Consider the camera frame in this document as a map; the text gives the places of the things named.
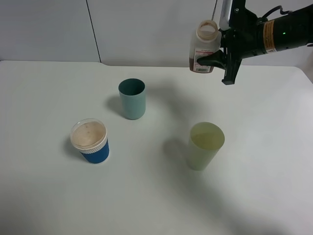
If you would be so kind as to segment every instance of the blue paper cup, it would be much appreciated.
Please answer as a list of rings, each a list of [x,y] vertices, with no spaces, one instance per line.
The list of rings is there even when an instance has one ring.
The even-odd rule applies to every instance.
[[[103,162],[109,156],[108,132],[97,119],[76,123],[70,133],[72,145],[92,164]]]

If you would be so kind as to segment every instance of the teal cup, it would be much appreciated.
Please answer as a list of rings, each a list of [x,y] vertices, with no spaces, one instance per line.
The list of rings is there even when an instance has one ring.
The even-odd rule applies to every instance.
[[[119,84],[118,91],[125,117],[131,120],[141,118],[146,111],[144,82],[136,78],[126,79]]]

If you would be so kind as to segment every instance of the bottle opening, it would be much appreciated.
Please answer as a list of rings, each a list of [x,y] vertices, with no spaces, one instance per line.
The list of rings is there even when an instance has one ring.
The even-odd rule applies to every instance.
[[[217,25],[214,21],[202,21],[197,29],[197,35],[203,40],[214,40],[218,35]]]

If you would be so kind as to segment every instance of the white wall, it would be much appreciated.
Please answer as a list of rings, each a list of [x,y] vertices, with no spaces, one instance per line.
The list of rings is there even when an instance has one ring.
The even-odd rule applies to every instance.
[[[0,60],[99,61],[85,0],[0,0]]]
[[[219,21],[222,0],[215,20]],[[246,0],[262,16],[277,5],[297,10],[312,0]],[[102,62],[128,66],[188,66],[192,31],[210,19],[215,0],[89,0]],[[300,66],[313,48],[300,47],[248,58],[243,64]]]
[[[101,61],[108,65],[188,66],[189,43],[215,0],[88,0]],[[223,0],[218,0],[218,22]],[[262,16],[312,0],[246,0]],[[271,18],[279,17],[276,12]],[[313,53],[300,47],[248,58],[246,65],[303,67]],[[0,0],[0,60],[99,61],[86,0]]]

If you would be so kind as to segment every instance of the plastic bottle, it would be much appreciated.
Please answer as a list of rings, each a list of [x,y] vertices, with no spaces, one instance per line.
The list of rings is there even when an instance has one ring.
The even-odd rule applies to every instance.
[[[189,52],[189,69],[192,72],[209,73],[214,67],[201,66],[197,59],[213,54],[221,47],[221,32],[214,21],[202,21],[192,35]]]

